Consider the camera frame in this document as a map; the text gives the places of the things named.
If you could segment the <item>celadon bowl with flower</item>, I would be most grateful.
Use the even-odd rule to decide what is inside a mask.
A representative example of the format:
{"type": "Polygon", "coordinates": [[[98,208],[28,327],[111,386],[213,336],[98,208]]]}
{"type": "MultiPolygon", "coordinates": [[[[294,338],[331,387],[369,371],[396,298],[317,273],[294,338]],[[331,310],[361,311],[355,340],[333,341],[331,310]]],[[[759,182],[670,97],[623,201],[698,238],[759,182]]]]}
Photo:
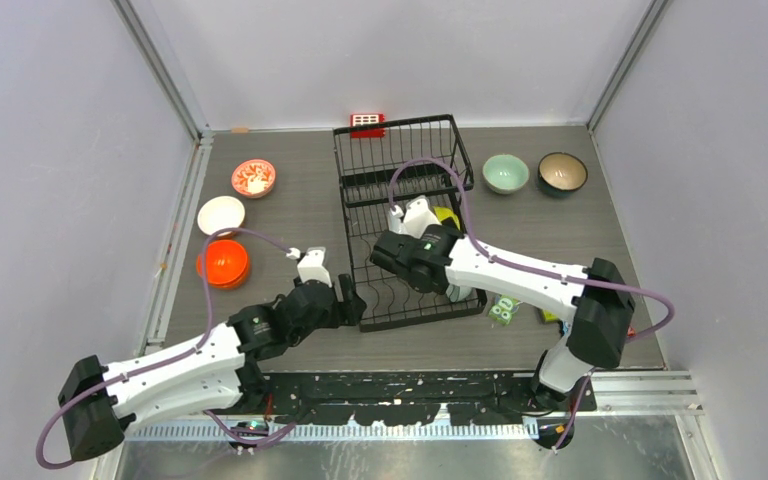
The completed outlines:
{"type": "Polygon", "coordinates": [[[482,166],[481,173],[487,187],[500,195],[516,193],[530,179],[530,169],[526,163],[511,154],[489,157],[482,166]]]}

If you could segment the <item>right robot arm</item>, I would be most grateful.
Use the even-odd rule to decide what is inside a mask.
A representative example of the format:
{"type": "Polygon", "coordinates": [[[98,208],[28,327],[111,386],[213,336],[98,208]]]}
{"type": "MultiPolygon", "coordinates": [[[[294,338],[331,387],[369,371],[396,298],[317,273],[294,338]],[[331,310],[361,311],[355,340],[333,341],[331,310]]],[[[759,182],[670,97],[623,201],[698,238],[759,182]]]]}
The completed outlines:
{"type": "Polygon", "coordinates": [[[616,266],[546,262],[485,245],[448,226],[430,225],[419,237],[386,231],[371,262],[421,293],[450,289],[497,293],[546,310],[568,326],[540,358],[531,397],[556,410],[594,368],[619,366],[636,303],[616,266]]]}

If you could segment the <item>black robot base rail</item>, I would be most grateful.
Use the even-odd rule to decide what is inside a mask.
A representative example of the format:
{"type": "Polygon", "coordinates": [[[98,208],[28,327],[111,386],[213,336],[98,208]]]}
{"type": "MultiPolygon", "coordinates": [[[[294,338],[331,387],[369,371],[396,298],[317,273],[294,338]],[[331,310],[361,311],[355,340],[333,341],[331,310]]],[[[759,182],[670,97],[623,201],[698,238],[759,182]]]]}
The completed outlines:
{"type": "Polygon", "coordinates": [[[578,381],[563,400],[532,395],[529,371],[267,373],[262,388],[224,414],[268,414],[299,425],[428,425],[443,413],[456,426],[506,425],[596,409],[592,391],[578,381]]]}

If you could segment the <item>dark blue glazed bowl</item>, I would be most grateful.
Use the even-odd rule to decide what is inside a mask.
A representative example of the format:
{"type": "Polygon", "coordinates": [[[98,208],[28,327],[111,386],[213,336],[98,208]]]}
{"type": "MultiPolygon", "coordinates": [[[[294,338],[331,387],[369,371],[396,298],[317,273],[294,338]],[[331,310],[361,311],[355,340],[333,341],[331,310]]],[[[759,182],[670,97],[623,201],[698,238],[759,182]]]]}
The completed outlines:
{"type": "Polygon", "coordinates": [[[553,198],[567,198],[587,183],[589,171],[578,157],[565,152],[552,152],[538,163],[537,187],[553,198]]]}

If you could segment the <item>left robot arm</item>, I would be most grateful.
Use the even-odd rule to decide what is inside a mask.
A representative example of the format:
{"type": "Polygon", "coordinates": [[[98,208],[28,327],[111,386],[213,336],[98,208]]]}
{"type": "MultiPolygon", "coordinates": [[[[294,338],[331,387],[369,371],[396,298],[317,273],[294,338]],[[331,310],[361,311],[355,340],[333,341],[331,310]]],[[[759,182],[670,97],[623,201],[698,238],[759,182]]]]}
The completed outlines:
{"type": "Polygon", "coordinates": [[[297,280],[288,294],[241,309],[206,336],[107,365],[95,355],[78,360],[57,397],[70,460],[102,456],[127,433],[179,415],[258,412],[267,398],[260,361],[316,330],[355,326],[366,308],[348,274],[337,286],[297,280]]]}

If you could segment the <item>mint textured bowl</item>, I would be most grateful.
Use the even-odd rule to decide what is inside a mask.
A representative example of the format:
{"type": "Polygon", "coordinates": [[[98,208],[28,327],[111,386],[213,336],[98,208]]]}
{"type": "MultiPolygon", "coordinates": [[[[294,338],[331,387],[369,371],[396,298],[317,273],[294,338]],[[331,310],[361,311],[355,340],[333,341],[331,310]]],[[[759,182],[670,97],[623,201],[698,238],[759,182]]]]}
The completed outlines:
{"type": "Polygon", "coordinates": [[[462,302],[468,299],[473,293],[471,287],[449,285],[446,289],[446,297],[452,303],[462,302]]]}

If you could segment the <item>black wire dish rack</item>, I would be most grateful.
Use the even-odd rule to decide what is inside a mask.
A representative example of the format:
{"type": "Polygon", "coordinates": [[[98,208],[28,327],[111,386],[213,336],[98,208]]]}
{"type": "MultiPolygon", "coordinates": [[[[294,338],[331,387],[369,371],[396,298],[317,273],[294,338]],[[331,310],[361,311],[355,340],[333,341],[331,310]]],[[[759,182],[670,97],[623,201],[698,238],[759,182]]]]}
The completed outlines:
{"type": "Polygon", "coordinates": [[[381,234],[420,236],[430,222],[461,226],[460,187],[471,190],[474,169],[451,114],[333,129],[351,274],[367,309],[364,333],[477,315],[482,290],[421,293],[370,259],[381,234]]]}

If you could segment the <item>white bowl red floral pattern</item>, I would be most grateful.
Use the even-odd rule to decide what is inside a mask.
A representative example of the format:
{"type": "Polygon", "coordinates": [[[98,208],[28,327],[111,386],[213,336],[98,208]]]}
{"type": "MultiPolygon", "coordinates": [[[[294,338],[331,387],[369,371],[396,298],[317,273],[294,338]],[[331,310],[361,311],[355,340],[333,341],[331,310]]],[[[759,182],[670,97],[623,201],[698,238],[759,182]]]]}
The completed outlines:
{"type": "Polygon", "coordinates": [[[231,175],[231,186],[246,198],[261,198],[275,186],[277,171],[264,159],[250,159],[236,167],[231,175]]]}

